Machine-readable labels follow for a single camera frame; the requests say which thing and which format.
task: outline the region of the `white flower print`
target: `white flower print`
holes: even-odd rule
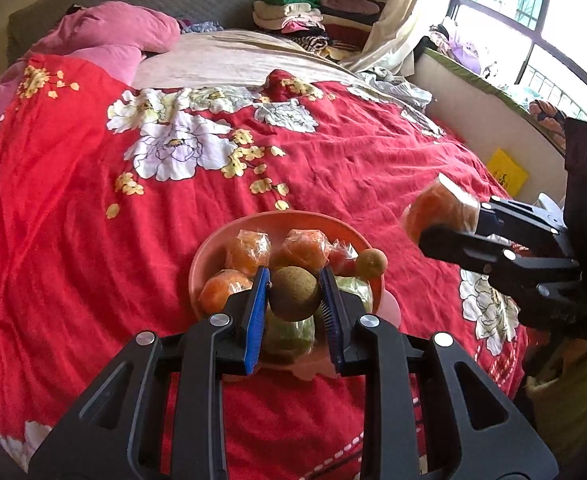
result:
[[[209,110],[215,114],[237,112],[259,97],[259,93],[243,86],[205,87],[192,90],[189,95],[192,110]]]
[[[489,285],[483,274],[461,269],[462,316],[476,322],[476,338],[487,340],[487,350],[497,356],[505,341],[515,339],[519,309],[511,298]]]
[[[166,108],[162,103],[164,93],[153,88],[144,88],[135,96],[125,90],[122,100],[118,99],[107,110],[109,122],[106,127],[121,134],[142,126],[142,124],[157,123],[166,117]]]
[[[383,99],[378,92],[375,92],[369,88],[364,88],[362,86],[348,86],[347,91],[352,93],[353,95],[357,95],[358,97],[364,99],[365,101],[373,101],[374,103],[388,103],[386,99]]]
[[[190,88],[182,88],[173,94],[164,94],[160,99],[163,110],[160,112],[160,121],[171,121],[175,114],[180,110],[185,110],[191,106]]]
[[[289,99],[283,103],[257,103],[254,117],[261,123],[282,126],[293,132],[312,134],[319,126],[311,117],[307,108],[297,99]]]
[[[38,422],[26,422],[24,424],[24,442],[10,436],[4,438],[0,435],[0,444],[9,453],[11,458],[26,472],[29,462],[35,450],[51,431],[50,426],[44,426]]]
[[[238,147],[219,137],[230,130],[228,123],[178,111],[171,124],[144,124],[140,139],[127,150],[124,160],[133,159],[133,167],[142,178],[155,175],[160,182],[191,178],[198,166],[221,170]]]

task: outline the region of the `white curtain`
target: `white curtain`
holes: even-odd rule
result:
[[[342,65],[352,72],[381,66],[393,73],[412,75],[413,49],[433,24],[431,9],[430,0],[388,0],[362,54]]]

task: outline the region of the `pile of clothes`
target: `pile of clothes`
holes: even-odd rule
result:
[[[260,0],[254,2],[254,23],[321,55],[329,46],[329,35],[321,23],[319,6],[320,0]]]
[[[374,0],[261,0],[254,3],[254,22],[338,62],[362,51],[383,8]]]

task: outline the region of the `kiwi fruit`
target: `kiwi fruit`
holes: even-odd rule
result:
[[[355,261],[355,272],[363,280],[379,278],[387,270],[387,256],[379,249],[365,249],[358,254]]]
[[[285,267],[271,277],[269,304],[273,314],[284,321],[307,319],[320,306],[320,285],[302,267]]]

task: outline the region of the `orange wrapped in plastic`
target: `orange wrapped in plastic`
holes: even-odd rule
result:
[[[259,266],[267,267],[271,242],[265,233],[240,230],[227,245],[227,269],[236,269],[247,276],[255,276]]]
[[[327,264],[331,249],[332,245],[322,231],[292,229],[282,244],[280,257],[290,266],[317,274]]]
[[[456,231],[474,233],[478,227],[480,202],[440,173],[408,206],[400,220],[414,244],[432,225],[445,225]]]
[[[242,272],[233,269],[221,270],[205,283],[200,293],[200,309],[207,315],[221,312],[230,295],[248,290],[251,286],[251,280]]]

